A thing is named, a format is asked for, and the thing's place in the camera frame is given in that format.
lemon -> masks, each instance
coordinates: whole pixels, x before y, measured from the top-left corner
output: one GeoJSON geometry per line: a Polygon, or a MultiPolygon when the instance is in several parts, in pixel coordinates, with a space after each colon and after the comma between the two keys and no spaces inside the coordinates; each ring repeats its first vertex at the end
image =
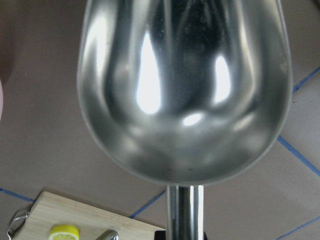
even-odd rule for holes
{"type": "Polygon", "coordinates": [[[58,225],[51,229],[49,240],[79,240],[79,230],[72,225],[58,225]]]}

pink object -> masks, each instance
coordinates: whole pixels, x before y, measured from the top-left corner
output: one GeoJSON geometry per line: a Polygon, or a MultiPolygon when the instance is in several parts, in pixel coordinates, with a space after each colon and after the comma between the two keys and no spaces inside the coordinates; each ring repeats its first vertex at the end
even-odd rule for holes
{"type": "Polygon", "coordinates": [[[2,92],[2,85],[0,81],[0,120],[1,120],[1,114],[2,114],[2,109],[4,107],[4,93],[2,92]]]}

metal rod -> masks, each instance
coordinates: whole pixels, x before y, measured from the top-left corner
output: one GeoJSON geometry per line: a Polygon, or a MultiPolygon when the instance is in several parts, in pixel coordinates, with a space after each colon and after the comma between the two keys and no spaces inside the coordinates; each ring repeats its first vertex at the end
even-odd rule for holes
{"type": "Polygon", "coordinates": [[[166,240],[204,240],[204,186],[167,187],[166,240]]]}

wooden board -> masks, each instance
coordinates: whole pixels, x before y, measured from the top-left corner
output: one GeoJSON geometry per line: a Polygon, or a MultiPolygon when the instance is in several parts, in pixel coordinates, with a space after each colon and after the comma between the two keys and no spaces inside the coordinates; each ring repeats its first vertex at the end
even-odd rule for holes
{"type": "Polygon", "coordinates": [[[120,240],[153,240],[160,227],[121,216],[97,207],[43,192],[14,240],[47,240],[53,226],[70,224],[80,230],[80,240],[95,240],[107,230],[120,240]]]}

lemon half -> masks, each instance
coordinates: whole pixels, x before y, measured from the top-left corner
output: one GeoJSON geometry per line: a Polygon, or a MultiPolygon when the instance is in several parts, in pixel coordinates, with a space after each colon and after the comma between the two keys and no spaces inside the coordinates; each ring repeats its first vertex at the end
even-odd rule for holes
{"type": "Polygon", "coordinates": [[[51,229],[49,240],[79,240],[79,230],[72,225],[58,225],[51,229]]]}

